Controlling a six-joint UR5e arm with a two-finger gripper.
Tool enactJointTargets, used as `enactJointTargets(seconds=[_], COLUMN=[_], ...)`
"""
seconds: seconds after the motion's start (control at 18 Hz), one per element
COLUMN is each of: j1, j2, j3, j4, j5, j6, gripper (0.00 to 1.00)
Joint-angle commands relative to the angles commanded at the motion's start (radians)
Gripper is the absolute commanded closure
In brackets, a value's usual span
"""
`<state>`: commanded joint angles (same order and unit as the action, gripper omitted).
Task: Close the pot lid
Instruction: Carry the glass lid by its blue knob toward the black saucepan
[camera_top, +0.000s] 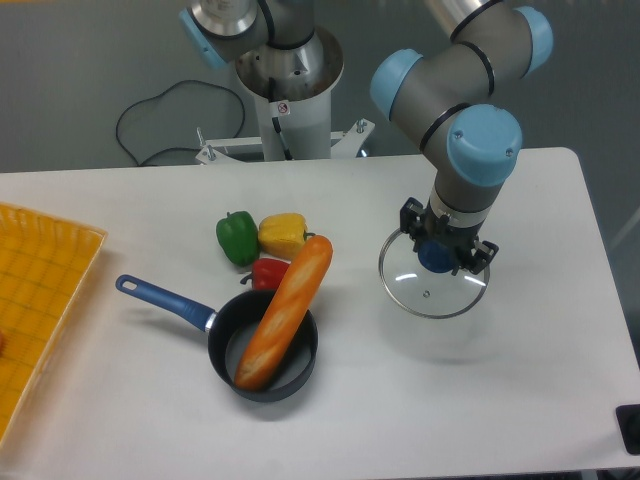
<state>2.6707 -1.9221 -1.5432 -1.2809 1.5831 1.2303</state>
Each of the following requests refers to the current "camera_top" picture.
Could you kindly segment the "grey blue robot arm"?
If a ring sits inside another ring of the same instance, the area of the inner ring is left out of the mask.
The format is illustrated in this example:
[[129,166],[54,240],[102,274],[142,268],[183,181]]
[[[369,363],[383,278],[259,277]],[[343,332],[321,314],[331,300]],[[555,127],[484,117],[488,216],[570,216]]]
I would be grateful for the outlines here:
[[[429,10],[449,47],[426,58],[391,54],[375,71],[370,95],[431,162],[436,179],[427,203],[408,200],[402,233],[434,273],[484,271],[497,253],[479,230],[522,145],[517,120],[490,104],[502,83],[544,64],[553,49],[546,17],[501,1],[432,1]],[[330,112],[324,107],[344,68],[335,38],[315,21],[310,1],[194,1],[183,28],[213,68],[233,65],[255,100],[268,160],[329,155]]]

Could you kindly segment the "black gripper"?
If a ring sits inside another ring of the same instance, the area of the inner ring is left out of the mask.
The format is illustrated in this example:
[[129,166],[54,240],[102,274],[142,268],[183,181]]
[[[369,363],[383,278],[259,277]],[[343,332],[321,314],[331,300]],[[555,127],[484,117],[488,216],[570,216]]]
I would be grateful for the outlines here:
[[480,228],[481,224],[456,227],[451,217],[437,217],[430,206],[424,209],[413,197],[406,200],[399,212],[399,230],[413,240],[413,251],[417,253],[428,241],[446,247],[455,257],[454,275],[460,270],[474,275],[482,273],[499,252],[497,244],[477,239]]

